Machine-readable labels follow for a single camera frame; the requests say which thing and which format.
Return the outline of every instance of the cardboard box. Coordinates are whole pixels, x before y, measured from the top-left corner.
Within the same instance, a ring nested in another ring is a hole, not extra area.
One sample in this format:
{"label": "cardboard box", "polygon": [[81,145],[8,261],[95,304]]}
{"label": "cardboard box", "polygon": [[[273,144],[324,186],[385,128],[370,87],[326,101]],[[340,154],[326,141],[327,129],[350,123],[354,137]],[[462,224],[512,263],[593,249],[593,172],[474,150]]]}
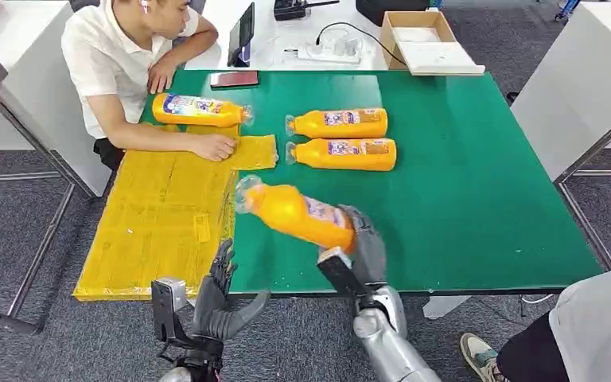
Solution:
{"label": "cardboard box", "polygon": [[386,12],[380,42],[389,69],[409,70],[414,76],[479,76],[477,65],[458,43],[449,23],[439,11]]}

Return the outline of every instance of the black phone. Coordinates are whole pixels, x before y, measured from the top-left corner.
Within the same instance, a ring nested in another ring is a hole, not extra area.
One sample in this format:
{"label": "black phone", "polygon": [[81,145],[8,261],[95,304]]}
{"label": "black phone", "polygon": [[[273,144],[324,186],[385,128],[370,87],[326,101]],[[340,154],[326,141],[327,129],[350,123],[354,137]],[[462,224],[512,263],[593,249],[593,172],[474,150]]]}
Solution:
{"label": "black phone", "polygon": [[231,29],[231,38],[228,41],[228,66],[247,67],[247,57],[242,57],[243,48],[249,46],[249,41],[254,37],[254,3],[247,7],[243,15]]}
{"label": "black phone", "polygon": [[234,88],[259,84],[259,72],[245,70],[242,72],[213,73],[209,75],[209,86],[212,89]]}

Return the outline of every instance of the green tabletop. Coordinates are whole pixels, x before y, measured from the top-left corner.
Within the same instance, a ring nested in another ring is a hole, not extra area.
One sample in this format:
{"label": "green tabletop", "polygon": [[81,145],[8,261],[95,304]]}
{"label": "green tabletop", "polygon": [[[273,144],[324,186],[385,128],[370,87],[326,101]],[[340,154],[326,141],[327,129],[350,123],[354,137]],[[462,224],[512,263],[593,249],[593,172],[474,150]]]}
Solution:
{"label": "green tabletop", "polygon": [[[275,169],[256,175],[366,212],[385,240],[397,290],[554,290],[601,271],[490,75],[260,72],[256,87],[213,91],[208,74],[179,71],[171,91],[250,104],[255,123],[242,134],[275,134],[280,154]],[[387,136],[399,152],[394,170],[285,164],[285,115],[357,107],[387,110]],[[143,118],[153,121],[148,109]],[[236,215],[235,250],[232,292],[333,291],[316,267],[315,245],[256,216]]]}

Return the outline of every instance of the black pants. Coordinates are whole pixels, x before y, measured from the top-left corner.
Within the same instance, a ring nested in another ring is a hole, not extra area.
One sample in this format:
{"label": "black pants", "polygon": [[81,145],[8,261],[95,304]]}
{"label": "black pants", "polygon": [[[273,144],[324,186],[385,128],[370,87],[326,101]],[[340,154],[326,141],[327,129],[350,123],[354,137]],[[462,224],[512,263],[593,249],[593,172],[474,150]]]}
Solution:
{"label": "black pants", "polygon": [[549,326],[549,313],[504,344],[497,366],[511,382],[569,382]]}
{"label": "black pants", "polygon": [[125,156],[125,151],[114,146],[108,138],[97,139],[93,151],[99,154],[99,159],[106,167],[114,171],[118,170],[120,161]]}

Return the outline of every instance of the floor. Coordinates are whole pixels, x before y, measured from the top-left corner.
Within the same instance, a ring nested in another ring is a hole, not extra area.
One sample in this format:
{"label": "floor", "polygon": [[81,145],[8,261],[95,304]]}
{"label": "floor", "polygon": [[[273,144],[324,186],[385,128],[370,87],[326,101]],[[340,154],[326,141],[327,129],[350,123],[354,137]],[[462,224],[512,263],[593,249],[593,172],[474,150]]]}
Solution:
{"label": "floor", "polygon": [[[445,6],[458,40],[487,66],[502,92],[523,86],[560,32],[562,26],[552,21],[556,11],[553,3],[533,0],[446,0]],[[611,166],[611,151],[593,163],[606,164]],[[42,168],[31,153],[0,153],[0,172]],[[569,187],[611,251],[611,179],[575,178]],[[14,296],[63,192],[58,180],[0,185],[0,310]],[[154,357],[159,344],[148,303],[81,303],[71,297],[104,202],[73,197],[21,313],[44,322],[45,329],[37,336],[0,329],[0,381],[146,381],[169,368]],[[477,378],[457,349],[459,336],[473,331],[499,348],[555,298],[529,306],[518,296],[476,296],[437,321],[422,316],[426,298],[403,301],[409,340],[427,363],[444,381],[473,382]],[[271,300],[259,319],[227,343],[222,379],[374,380],[352,336],[351,317],[342,298]]]}

